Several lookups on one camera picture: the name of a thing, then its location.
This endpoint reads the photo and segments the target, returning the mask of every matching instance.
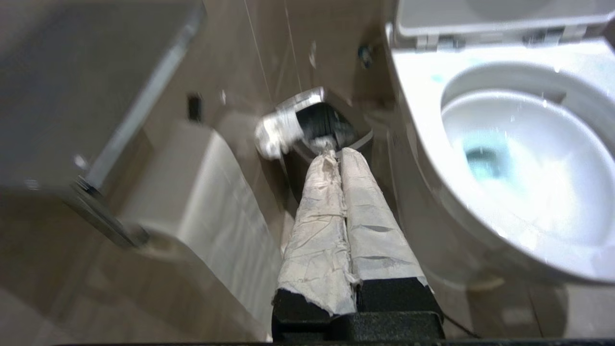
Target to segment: toilet bowl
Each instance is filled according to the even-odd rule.
[[[514,4],[400,0],[387,25],[401,226],[450,285],[615,283],[615,4]]]

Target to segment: wall tile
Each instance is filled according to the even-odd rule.
[[[246,0],[269,94],[274,103],[301,92],[284,0]]]
[[[114,215],[121,210],[151,159],[152,145],[143,129],[128,143],[100,192]]]
[[[325,86],[346,99],[392,100],[384,50],[371,68],[357,58],[361,44],[381,42],[382,1],[288,0],[288,19],[302,88]],[[313,69],[309,56],[315,43]]]
[[[204,122],[222,135],[246,180],[253,182],[259,167],[254,128],[258,119],[273,109],[273,103],[247,6],[243,0],[204,3],[207,21],[150,114],[145,131],[155,148],[163,145],[171,123],[187,116],[187,94],[197,92],[203,100]],[[268,2],[252,4],[252,9],[256,14],[266,13],[260,9],[265,3]]]
[[[565,337],[615,337],[615,288],[569,284],[566,291]]]
[[[269,228],[271,236],[274,238],[275,244],[279,247],[282,242],[282,232],[284,230],[284,198],[276,196],[271,190],[271,185],[268,182],[266,173],[268,169],[261,169],[252,183],[252,190],[256,197],[265,222]]]
[[[528,292],[543,337],[564,337],[566,334],[568,293],[564,287],[533,284]]]
[[[541,337],[528,285],[506,281],[489,291],[468,292],[474,332],[482,337]]]

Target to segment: toilet hinge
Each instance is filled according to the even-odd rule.
[[[523,37],[528,46],[542,44],[559,44],[561,42],[580,41],[587,32],[587,25],[569,25],[563,28],[538,31]]]
[[[457,49],[465,46],[463,39],[454,36],[440,36],[438,34],[419,35],[416,38],[417,50],[440,50],[440,49]]]

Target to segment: toilet seat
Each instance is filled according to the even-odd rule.
[[[406,103],[411,114],[412,126],[408,126],[407,136],[413,155],[431,193],[491,253],[506,252],[505,261],[521,264],[530,271],[533,265],[527,259],[568,278],[615,283],[615,220],[610,224],[605,221],[606,230],[595,239],[583,239],[584,235],[571,239],[545,231],[519,217],[519,213],[491,203],[492,196],[478,186],[466,158],[455,152],[447,136],[443,107],[466,92],[498,89],[489,83],[477,87],[487,75],[481,74],[481,69],[509,68],[513,71],[511,79],[516,78],[515,71],[537,72],[536,77],[524,80],[527,86],[514,90],[506,85],[502,88],[505,91],[531,89],[548,71],[553,76],[546,78],[552,78],[556,86],[561,83],[569,87],[574,82],[582,90],[596,93],[596,105],[585,105],[588,109],[599,113],[612,111],[615,115],[615,55],[608,42],[598,35],[613,18],[615,3],[521,2],[400,0],[395,23],[387,27],[387,36],[393,46],[390,59],[397,72],[398,99]],[[475,84],[473,87],[464,90],[457,85],[460,76],[474,71],[479,73],[466,78]],[[558,92],[543,96],[547,100],[560,97]],[[581,106],[578,100],[566,100],[565,92],[563,97],[564,103],[576,102],[565,104],[564,108]],[[598,137],[610,151],[611,160],[605,157],[604,162],[611,174],[615,167],[615,133],[610,134],[608,128],[615,129],[615,116],[603,117],[604,124],[585,120],[590,128],[598,129]],[[615,195],[615,174],[605,181],[605,190]],[[608,216],[615,219],[613,199],[603,198],[611,205],[602,209],[612,210]],[[502,240],[514,251],[503,248]]]
[[[577,244],[550,235],[523,221],[512,212],[492,203],[476,188],[464,158],[457,155],[446,135],[441,112],[447,85],[464,71],[497,63],[513,63],[542,68],[567,75],[612,97],[615,93],[615,55],[602,38],[574,44],[527,48],[523,44],[499,47],[473,47],[463,51],[398,51],[392,59],[399,75],[405,100],[413,115],[417,140],[434,170],[441,177],[449,198],[445,207],[459,203],[486,228],[525,255],[576,278],[615,282],[615,230],[600,245]],[[480,230],[468,229],[477,238]]]

